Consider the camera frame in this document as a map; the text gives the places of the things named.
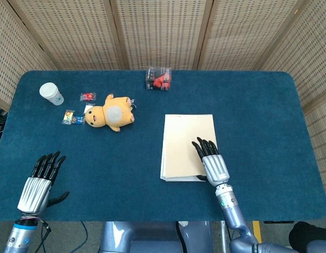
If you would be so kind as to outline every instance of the paper stack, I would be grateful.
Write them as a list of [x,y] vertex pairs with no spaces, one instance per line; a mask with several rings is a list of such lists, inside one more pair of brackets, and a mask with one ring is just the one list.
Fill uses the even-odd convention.
[[207,115],[165,115],[160,177],[166,181],[199,181],[205,176],[203,164],[191,144],[197,137],[216,145],[214,121]]

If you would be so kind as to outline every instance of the blue felt tablecloth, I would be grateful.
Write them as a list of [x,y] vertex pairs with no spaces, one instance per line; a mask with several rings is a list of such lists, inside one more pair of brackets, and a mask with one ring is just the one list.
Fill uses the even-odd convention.
[[[45,82],[59,87],[62,105],[39,95]],[[82,115],[82,92],[96,92],[97,105],[109,93],[134,98],[135,122],[120,133],[61,124],[67,109]],[[35,161],[57,150],[67,159],[51,197],[65,190],[70,195],[45,219],[223,219],[209,184],[160,179],[165,114],[213,114],[229,182],[247,220],[326,214],[298,94],[284,72],[173,71],[171,90],[161,92],[145,89],[145,71],[31,71],[21,77],[0,143],[0,220],[19,217],[17,203]]]

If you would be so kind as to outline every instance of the clear plastic container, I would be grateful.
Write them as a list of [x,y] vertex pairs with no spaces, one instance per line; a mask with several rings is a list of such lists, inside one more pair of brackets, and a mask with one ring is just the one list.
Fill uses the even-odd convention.
[[149,67],[146,75],[147,90],[170,90],[171,68],[170,67]]

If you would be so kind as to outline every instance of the paper cup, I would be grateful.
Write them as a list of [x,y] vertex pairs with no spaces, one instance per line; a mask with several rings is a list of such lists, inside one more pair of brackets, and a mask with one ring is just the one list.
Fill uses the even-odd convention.
[[59,89],[54,83],[45,83],[40,87],[40,95],[45,99],[51,101],[55,105],[63,103],[64,99]]

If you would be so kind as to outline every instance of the yellow stuffed animal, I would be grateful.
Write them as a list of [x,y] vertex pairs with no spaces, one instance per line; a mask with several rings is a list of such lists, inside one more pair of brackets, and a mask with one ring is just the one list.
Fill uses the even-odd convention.
[[114,98],[113,94],[109,94],[104,106],[93,106],[85,113],[85,120],[92,127],[108,125],[115,132],[120,132],[120,127],[134,122],[131,110],[130,98]]

